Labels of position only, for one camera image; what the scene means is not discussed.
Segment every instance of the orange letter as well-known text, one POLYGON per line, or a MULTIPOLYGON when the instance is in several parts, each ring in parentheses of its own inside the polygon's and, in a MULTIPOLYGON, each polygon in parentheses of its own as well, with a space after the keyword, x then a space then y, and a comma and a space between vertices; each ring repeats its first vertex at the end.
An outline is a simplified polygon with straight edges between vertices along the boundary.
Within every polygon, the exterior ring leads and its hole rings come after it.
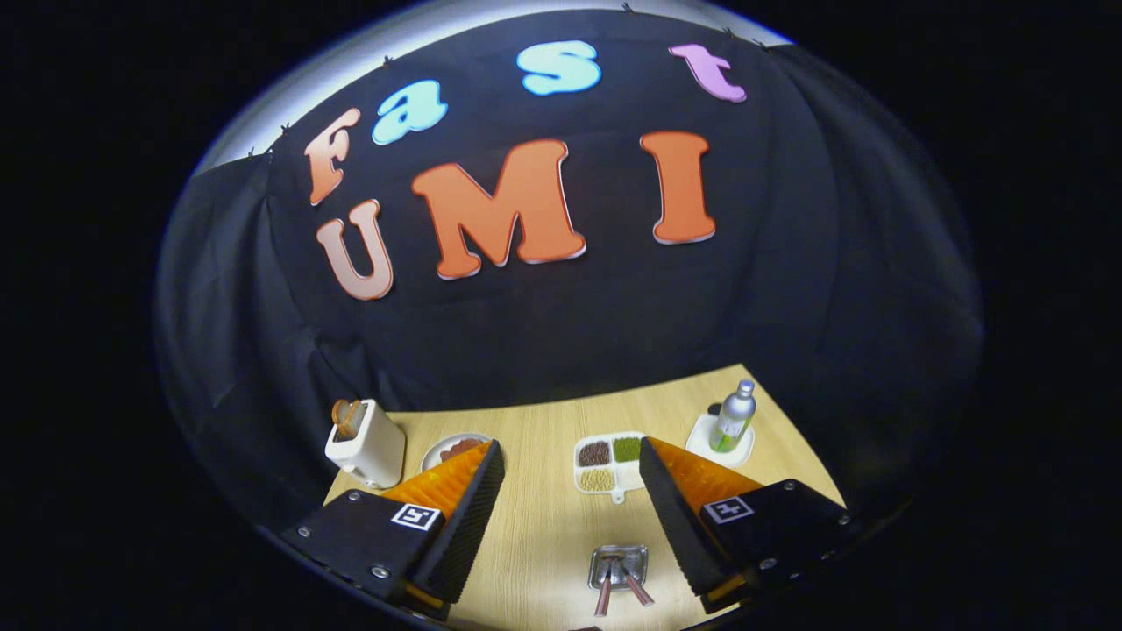
POLYGON ((638 144, 654 156, 662 186, 662 219, 654 225, 654 240, 688 244, 714 236, 717 222, 705 211, 701 188, 701 155, 709 150, 709 143, 684 131, 655 131, 638 144))
POLYGON ((443 164, 413 180, 413 192, 429 202, 440 243, 436 275, 445 281, 479 272, 479 256, 468 252, 463 235, 503 267, 511 256, 514 222, 522 219, 518 257, 526 263, 576 258, 585 238, 572 231, 561 188, 561 161, 569 148, 560 140, 532 140, 511 149, 495 196, 487 194, 458 164, 443 164))
POLYGON ((358 226, 362 243, 366 244, 366 253, 370 255, 370 262, 374 264, 374 271, 369 276, 359 276, 355 265, 351 264, 347 247, 343 246, 342 221, 333 219, 315 231, 315 240, 320 241, 328 253, 328 262, 331 263, 331 271, 335 273, 339 285, 359 300, 377 300, 386 295, 394 284, 394 268, 389 265, 386 246, 381 243, 376 217, 378 217, 376 200, 367 200, 350 212, 351 223, 358 226))
POLYGON ((312 205, 322 202, 343 181, 343 170, 337 171, 335 165, 331 164, 331 158, 342 162, 347 157, 350 136, 343 127, 351 127, 358 122, 360 116, 358 108, 347 110, 304 149, 304 155, 312 164, 312 205))

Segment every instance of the wooden table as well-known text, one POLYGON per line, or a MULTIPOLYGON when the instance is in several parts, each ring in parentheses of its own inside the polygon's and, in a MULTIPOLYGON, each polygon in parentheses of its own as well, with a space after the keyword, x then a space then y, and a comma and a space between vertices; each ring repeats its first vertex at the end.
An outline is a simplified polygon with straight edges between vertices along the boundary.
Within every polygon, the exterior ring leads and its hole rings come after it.
MULTIPOLYGON (((495 504, 460 602, 452 605, 453 629, 537 629, 604 631, 683 629, 727 612, 706 615, 690 592, 662 532, 646 490, 628 491, 623 504, 607 494, 587 495, 573 486, 574 443, 600 433, 635 430, 684 447, 698 415, 724 401, 743 378, 743 366, 652 386, 536 405, 453 412, 394 413, 405 431, 405 473, 417 475, 421 458, 447 436, 479 432, 499 440, 506 478, 495 504), (588 587, 592 550, 606 545, 649 549, 642 607, 631 592, 615 592, 606 618, 594 618, 596 592, 588 587)), ((761 384, 756 384, 755 445, 736 470, 762 484, 797 478, 844 505, 840 493, 813 450, 761 384)), ((339 473, 324 503, 351 488, 369 491, 339 473)))

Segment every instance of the metal holder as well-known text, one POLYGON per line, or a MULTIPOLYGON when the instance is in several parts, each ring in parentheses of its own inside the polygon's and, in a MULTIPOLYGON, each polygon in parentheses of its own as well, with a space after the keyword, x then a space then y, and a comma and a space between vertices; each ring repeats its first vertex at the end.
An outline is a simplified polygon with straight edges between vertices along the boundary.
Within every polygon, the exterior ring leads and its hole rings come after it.
POLYGON ((601 546, 592 551, 588 566, 588 587, 599 592, 605 578, 609 575, 611 559, 618 557, 619 564, 610 568, 611 591, 629 589, 626 573, 631 573, 640 585, 646 583, 646 546, 601 546))

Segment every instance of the silver bottle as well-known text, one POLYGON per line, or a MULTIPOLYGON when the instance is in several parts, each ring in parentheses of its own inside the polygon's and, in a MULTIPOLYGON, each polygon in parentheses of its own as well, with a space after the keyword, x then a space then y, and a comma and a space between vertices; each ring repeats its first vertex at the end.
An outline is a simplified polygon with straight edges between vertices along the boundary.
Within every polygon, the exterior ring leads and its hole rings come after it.
POLYGON ((744 379, 736 392, 725 399, 720 406, 720 415, 714 424, 709 437, 709 448, 718 452, 736 449, 744 438, 745 429, 756 413, 756 400, 752 396, 756 384, 744 379))

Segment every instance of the white dish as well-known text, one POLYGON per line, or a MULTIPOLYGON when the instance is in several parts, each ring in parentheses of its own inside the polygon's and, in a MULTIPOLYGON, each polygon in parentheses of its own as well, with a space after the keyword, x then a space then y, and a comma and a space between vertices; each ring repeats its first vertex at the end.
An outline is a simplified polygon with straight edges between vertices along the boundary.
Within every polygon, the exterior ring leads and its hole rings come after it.
POLYGON ((697 422, 693 423, 693 431, 690 432, 689 439, 686 440, 686 450, 728 468, 738 467, 747 463, 748 456, 752 455, 752 446, 756 441, 756 430, 753 429, 752 423, 748 423, 748 427, 744 430, 744 438, 741 439, 741 443, 736 448, 732 451, 718 454, 709 447, 709 435, 712 432, 712 426, 716 422, 717 417, 712 414, 701 414, 698 417, 697 422))
POLYGON ((600 436, 587 436, 577 441, 577 445, 572 448, 572 483, 577 485, 577 491, 581 493, 587 493, 588 495, 598 495, 601 493, 610 493, 611 501, 616 504, 624 503, 624 492, 634 491, 636 488, 643 488, 643 478, 638 474, 638 459, 628 460, 626 463, 616 461, 616 448, 614 441, 617 438, 643 438, 646 435, 641 431, 620 431, 617 433, 601 433, 600 436), (603 465, 589 465, 587 467, 580 466, 580 450, 585 448, 586 445, 591 445, 592 442, 607 442, 608 443, 608 461, 603 465), (607 491, 585 491, 580 486, 580 474, 586 470, 591 469, 608 469, 611 473, 611 488, 607 491))
POLYGON ((481 433, 454 433, 452 436, 441 438, 440 440, 436 441, 435 445, 429 448, 429 451, 424 455, 424 458, 421 458, 421 473, 424 473, 441 463, 440 459, 441 451, 448 451, 453 445, 456 445, 461 440, 467 440, 468 438, 475 438, 480 442, 487 442, 488 440, 490 440, 489 437, 486 437, 481 433))

